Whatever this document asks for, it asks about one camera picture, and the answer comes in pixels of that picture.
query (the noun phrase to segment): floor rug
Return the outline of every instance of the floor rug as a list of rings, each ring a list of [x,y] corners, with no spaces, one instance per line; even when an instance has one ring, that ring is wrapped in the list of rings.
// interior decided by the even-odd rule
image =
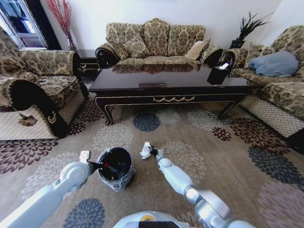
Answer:
[[[198,187],[222,198],[236,218],[259,228],[303,227],[304,156],[242,108],[219,121],[224,103],[116,106],[114,124],[106,126],[93,97],[64,139],[0,142],[0,220],[54,182],[81,150],[90,150],[95,161],[105,149],[121,146],[133,157],[132,183],[114,192],[94,173],[64,197],[42,227],[111,228],[122,217],[145,210],[201,227],[193,206],[174,192],[155,159],[141,159],[148,141],[163,148]]]

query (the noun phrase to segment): beige pillow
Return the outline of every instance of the beige pillow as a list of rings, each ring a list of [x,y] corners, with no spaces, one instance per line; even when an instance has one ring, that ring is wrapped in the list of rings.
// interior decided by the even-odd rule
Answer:
[[[128,58],[128,53],[122,47],[122,45],[117,44],[115,41],[105,38],[108,41],[109,46],[114,50],[115,54],[120,58],[120,60],[125,60]]]
[[[211,38],[205,40],[205,41],[197,41],[191,49],[188,51],[187,54],[185,54],[186,58],[192,59],[192,60],[197,60],[201,53],[207,49],[209,46],[209,43],[211,41]]]
[[[145,58],[150,55],[150,51],[139,34],[135,35],[133,39],[127,41],[123,45],[123,48],[132,58]]]

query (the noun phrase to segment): blue cloth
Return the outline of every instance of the blue cloth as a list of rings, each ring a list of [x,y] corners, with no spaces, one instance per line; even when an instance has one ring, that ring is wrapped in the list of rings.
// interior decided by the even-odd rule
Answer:
[[[290,76],[299,68],[299,61],[288,51],[279,51],[253,58],[249,67],[260,75]]]

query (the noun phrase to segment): vase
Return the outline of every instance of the vase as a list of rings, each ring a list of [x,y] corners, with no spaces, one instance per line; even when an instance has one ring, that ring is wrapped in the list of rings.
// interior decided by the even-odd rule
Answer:
[[[241,48],[244,43],[245,43],[244,40],[242,40],[242,41],[240,41],[240,40],[233,40],[229,49],[231,49],[231,48]]]
[[[70,50],[71,51],[76,51],[76,47],[75,47],[75,44],[72,40],[71,34],[67,34],[66,39],[67,39],[67,45],[70,48]]]

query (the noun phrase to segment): red branch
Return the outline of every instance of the red branch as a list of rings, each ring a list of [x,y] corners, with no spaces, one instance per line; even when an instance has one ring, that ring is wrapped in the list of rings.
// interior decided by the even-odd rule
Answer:
[[[69,45],[75,49],[70,32],[71,24],[71,6],[66,0],[46,0],[48,8],[51,10],[56,20],[58,21],[61,29],[69,39]]]

